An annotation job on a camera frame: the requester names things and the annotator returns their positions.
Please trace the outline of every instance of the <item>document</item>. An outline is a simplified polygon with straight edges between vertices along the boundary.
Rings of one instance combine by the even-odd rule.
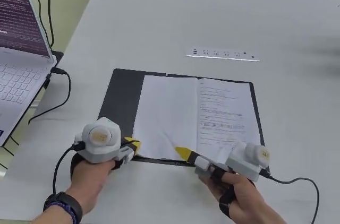
[[[145,76],[133,137],[141,141],[139,155],[182,160],[175,147],[197,147],[196,78]]]
[[[238,142],[260,144],[249,84],[199,80],[197,151],[225,162]]]
[[[250,85],[145,76],[133,137],[146,158],[182,160],[180,146],[225,162],[237,142],[260,144]]]

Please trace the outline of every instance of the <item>desk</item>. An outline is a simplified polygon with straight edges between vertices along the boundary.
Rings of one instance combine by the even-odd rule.
[[[0,183],[0,219],[29,220],[52,191],[54,167],[85,124],[98,116],[114,68],[254,83],[271,172],[314,179],[317,223],[338,220],[340,0],[91,0],[60,67],[70,101],[32,122]],[[185,46],[256,52],[261,62],[189,58]],[[53,76],[38,112],[60,103],[67,79]],[[69,154],[57,190],[70,184]],[[257,187],[287,223],[310,223],[311,184]],[[228,223],[189,167],[133,162],[114,172],[83,223]]]

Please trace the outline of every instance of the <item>laptop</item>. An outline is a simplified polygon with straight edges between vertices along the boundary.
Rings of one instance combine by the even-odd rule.
[[[0,0],[0,146],[55,64],[31,0]]]

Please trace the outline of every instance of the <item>wearable device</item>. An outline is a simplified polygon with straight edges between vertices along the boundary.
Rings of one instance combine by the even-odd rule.
[[[52,205],[58,205],[71,215],[73,224],[80,224],[83,210],[79,202],[65,192],[50,195],[44,204],[44,211]]]

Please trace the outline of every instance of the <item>power outlet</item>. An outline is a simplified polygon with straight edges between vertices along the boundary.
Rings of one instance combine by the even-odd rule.
[[[217,48],[187,48],[187,57],[199,58],[218,58],[229,59],[232,61],[255,61],[259,62],[260,59],[254,53],[242,50],[227,50]]]

